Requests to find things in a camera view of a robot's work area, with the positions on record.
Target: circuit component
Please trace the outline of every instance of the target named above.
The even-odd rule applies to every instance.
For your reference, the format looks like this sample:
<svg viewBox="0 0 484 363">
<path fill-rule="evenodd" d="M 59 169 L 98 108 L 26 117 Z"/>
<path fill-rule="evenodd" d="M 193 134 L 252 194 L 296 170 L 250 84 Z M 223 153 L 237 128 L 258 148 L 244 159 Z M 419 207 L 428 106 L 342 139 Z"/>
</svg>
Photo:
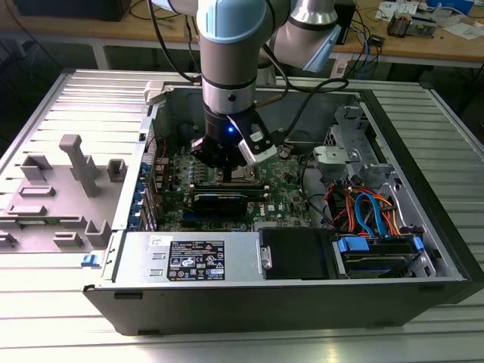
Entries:
<svg viewBox="0 0 484 363">
<path fill-rule="evenodd" d="M 252 231 L 255 222 L 311 225 L 296 184 L 297 157 L 238 167 L 230 182 L 222 180 L 220 170 L 205 166 L 183 149 L 170 155 L 164 166 L 160 231 Z"/>
</svg>

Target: table leg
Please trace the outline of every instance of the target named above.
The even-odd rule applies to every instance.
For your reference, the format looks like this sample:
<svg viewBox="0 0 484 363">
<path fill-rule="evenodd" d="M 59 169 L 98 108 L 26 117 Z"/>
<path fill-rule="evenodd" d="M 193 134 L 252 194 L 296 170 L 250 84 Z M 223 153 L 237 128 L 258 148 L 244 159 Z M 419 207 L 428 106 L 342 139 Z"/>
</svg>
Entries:
<svg viewBox="0 0 484 363">
<path fill-rule="evenodd" d="M 98 64 L 98 69 L 109 70 L 111 68 L 109 59 L 107 57 L 106 48 L 104 43 L 100 39 L 96 39 L 92 44 L 92 51 L 96 58 L 96 63 Z"/>
<path fill-rule="evenodd" d="M 4 39 L 0 42 L 2 42 L 11 53 L 16 54 L 20 59 L 24 59 L 26 57 L 26 52 L 23 50 L 22 46 L 22 40 Z"/>
<path fill-rule="evenodd" d="M 345 75 L 348 62 L 353 59 L 353 53 L 337 53 L 334 61 L 333 70 L 331 70 L 331 78 L 340 78 Z"/>
</svg>

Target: paper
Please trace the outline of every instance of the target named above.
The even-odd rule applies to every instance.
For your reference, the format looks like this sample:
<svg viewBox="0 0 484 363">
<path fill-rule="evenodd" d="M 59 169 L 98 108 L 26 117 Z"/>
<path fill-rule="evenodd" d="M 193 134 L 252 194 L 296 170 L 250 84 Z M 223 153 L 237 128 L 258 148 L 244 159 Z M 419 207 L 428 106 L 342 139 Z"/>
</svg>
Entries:
<svg viewBox="0 0 484 363">
<path fill-rule="evenodd" d="M 381 2 L 375 17 L 377 19 L 391 21 L 393 13 L 395 11 L 398 11 L 399 13 L 409 13 L 411 15 L 415 15 L 417 13 L 417 7 L 417 2 L 410 2 L 406 4 L 400 4 L 396 2 Z"/>
<path fill-rule="evenodd" d="M 455 34 L 456 36 L 460 36 L 467 40 L 472 40 L 475 38 L 479 38 L 480 36 L 484 36 L 484 29 L 476 28 L 475 26 L 464 23 L 447 26 L 443 29 L 448 31 L 449 33 Z"/>
</svg>

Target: gray plastic part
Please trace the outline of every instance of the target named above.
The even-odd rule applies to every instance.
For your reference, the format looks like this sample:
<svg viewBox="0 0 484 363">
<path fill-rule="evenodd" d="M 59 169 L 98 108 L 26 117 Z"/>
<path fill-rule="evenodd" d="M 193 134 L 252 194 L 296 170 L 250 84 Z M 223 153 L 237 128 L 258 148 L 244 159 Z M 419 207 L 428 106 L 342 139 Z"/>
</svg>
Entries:
<svg viewBox="0 0 484 363">
<path fill-rule="evenodd" d="M 25 177 L 32 183 L 44 182 L 45 177 L 42 170 L 52 169 L 43 155 L 29 155 L 20 166 Z"/>
<path fill-rule="evenodd" d="M 93 221 L 89 221 L 88 226 L 85 228 L 85 236 L 91 242 L 93 247 L 106 248 L 111 237 L 111 227 L 107 221 L 103 222 L 101 230 L 98 231 Z"/>
<path fill-rule="evenodd" d="M 85 155 L 84 159 L 85 159 L 85 163 L 88 166 L 88 170 L 91 173 L 92 178 L 96 179 L 96 177 L 99 174 L 99 171 L 98 171 L 98 168 L 96 168 L 96 165 L 94 164 L 94 160 L 92 159 L 92 156 Z M 79 181 L 76 170 L 74 168 L 70 168 L 70 172 L 73 174 L 74 180 Z"/>
<path fill-rule="evenodd" d="M 111 159 L 106 167 L 107 174 L 112 183 L 124 182 L 127 168 L 123 159 Z"/>
<path fill-rule="evenodd" d="M 77 219 L 61 219 L 60 225 L 64 228 L 84 228 L 88 222 L 85 220 L 84 216 L 80 216 Z"/>
<path fill-rule="evenodd" d="M 70 165 L 52 165 L 51 170 L 43 171 L 46 181 L 44 185 L 52 186 L 55 195 L 47 197 L 21 197 L 18 191 L 32 187 L 26 178 L 20 183 L 16 193 L 12 194 L 10 203 L 0 213 L 0 230 L 11 233 L 20 243 L 15 247 L 18 253 L 62 252 L 64 247 L 58 247 L 54 242 L 54 234 L 59 231 L 75 231 L 81 237 L 83 245 L 77 247 L 78 252 L 91 252 L 94 247 L 85 237 L 87 225 L 85 221 L 93 221 L 101 226 L 106 220 L 113 223 L 114 213 L 119 201 L 123 183 L 112 183 L 107 174 L 106 166 L 98 168 L 96 185 L 102 191 L 96 198 L 89 198 L 79 182 L 74 181 Z M 11 206 L 43 205 L 48 214 L 45 216 L 13 216 L 7 211 Z"/>
<path fill-rule="evenodd" d="M 11 206 L 7 214 L 16 216 L 45 216 L 47 209 L 44 206 Z"/>
<path fill-rule="evenodd" d="M 50 185 L 45 187 L 22 187 L 18 194 L 21 197 L 52 197 L 55 194 L 55 189 Z"/>
<path fill-rule="evenodd" d="M 15 247 L 18 241 L 10 233 L 0 232 L 0 247 Z"/>
<path fill-rule="evenodd" d="M 81 247 L 82 239 L 77 232 L 55 232 L 52 240 L 58 247 Z"/>
<path fill-rule="evenodd" d="M 93 198 L 98 194 L 99 189 L 81 151 L 81 143 L 82 139 L 79 135 L 64 135 L 60 140 L 59 148 L 67 154 L 73 164 L 85 195 Z"/>
<path fill-rule="evenodd" d="M 6 219 L 6 220 L 0 221 L 0 228 L 1 229 L 22 229 L 22 226 L 15 219 Z"/>
</svg>

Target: power supply label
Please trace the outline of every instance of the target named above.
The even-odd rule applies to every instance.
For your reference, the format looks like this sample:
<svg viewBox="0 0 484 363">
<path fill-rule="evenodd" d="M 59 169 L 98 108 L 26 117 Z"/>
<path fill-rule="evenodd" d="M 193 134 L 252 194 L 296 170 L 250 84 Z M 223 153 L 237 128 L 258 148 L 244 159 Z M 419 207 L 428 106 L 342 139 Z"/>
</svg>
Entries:
<svg viewBox="0 0 484 363">
<path fill-rule="evenodd" d="M 169 248 L 170 281 L 225 280 L 223 240 L 174 240 Z"/>
</svg>

